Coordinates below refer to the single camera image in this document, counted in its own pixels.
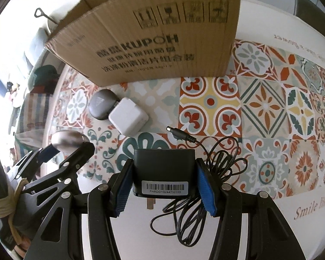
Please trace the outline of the brown cardboard box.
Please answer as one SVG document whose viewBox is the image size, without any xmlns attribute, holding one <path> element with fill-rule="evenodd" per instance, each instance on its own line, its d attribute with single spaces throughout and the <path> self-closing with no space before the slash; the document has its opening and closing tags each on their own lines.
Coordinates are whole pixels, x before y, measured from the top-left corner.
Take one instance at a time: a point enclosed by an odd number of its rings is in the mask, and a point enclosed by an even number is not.
<svg viewBox="0 0 325 260">
<path fill-rule="evenodd" d="M 98 86 L 223 76 L 241 0 L 81 0 L 46 48 Z"/>
</svg>

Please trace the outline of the dark grey chair back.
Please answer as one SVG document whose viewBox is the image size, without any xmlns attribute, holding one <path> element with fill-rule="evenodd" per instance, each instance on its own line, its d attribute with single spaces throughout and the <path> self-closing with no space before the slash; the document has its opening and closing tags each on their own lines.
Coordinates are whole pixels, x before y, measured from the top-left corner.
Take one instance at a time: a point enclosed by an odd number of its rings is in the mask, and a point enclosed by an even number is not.
<svg viewBox="0 0 325 260">
<path fill-rule="evenodd" d="M 310 0 L 295 0 L 294 16 L 325 37 L 325 13 Z"/>
</svg>

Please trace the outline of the silver round metal object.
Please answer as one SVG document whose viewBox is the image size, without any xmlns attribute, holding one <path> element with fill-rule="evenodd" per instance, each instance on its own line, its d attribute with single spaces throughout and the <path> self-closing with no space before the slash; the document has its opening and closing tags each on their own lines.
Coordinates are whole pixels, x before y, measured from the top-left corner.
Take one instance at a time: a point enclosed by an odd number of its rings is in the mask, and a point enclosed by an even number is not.
<svg viewBox="0 0 325 260">
<path fill-rule="evenodd" d="M 85 134 L 74 130 L 60 130 L 51 137 L 51 145 L 60 152 L 67 154 L 71 154 L 83 143 L 89 141 Z"/>
</svg>

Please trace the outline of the green hat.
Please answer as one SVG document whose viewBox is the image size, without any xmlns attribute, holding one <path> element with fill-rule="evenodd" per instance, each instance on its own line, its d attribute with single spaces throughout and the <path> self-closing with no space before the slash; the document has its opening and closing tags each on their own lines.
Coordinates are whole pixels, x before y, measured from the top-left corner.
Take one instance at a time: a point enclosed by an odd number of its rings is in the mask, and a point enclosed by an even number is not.
<svg viewBox="0 0 325 260">
<path fill-rule="evenodd" d="M 53 65 L 40 66 L 31 72 L 28 79 L 29 91 L 32 91 L 37 86 L 45 86 L 52 80 L 58 80 L 59 74 Z"/>
</svg>

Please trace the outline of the white square power adapter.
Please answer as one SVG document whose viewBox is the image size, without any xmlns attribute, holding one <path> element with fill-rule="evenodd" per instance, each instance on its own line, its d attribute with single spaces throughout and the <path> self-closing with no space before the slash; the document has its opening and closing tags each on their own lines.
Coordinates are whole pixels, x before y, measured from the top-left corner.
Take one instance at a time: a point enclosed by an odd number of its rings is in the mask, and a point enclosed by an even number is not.
<svg viewBox="0 0 325 260">
<path fill-rule="evenodd" d="M 109 114 L 109 120 L 120 134 L 133 137 L 148 122 L 148 114 L 131 99 L 124 97 Z"/>
</svg>

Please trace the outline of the dark grey round case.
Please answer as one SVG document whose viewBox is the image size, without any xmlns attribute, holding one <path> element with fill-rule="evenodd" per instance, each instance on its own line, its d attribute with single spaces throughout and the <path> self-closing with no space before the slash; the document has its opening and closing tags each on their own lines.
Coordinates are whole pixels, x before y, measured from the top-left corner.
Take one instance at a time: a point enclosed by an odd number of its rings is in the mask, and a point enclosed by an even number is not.
<svg viewBox="0 0 325 260">
<path fill-rule="evenodd" d="M 97 120 L 106 120 L 120 98 L 109 89 L 102 89 L 93 94 L 88 110 Z"/>
</svg>

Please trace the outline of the black power brick with label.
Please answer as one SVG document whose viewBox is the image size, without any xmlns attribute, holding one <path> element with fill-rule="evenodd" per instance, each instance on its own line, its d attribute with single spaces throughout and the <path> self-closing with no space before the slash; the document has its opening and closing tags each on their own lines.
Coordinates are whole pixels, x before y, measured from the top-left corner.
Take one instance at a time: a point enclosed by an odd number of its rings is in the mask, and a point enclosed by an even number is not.
<svg viewBox="0 0 325 260">
<path fill-rule="evenodd" d="M 187 198 L 197 191 L 195 151 L 136 149 L 134 195 L 144 198 Z"/>
</svg>

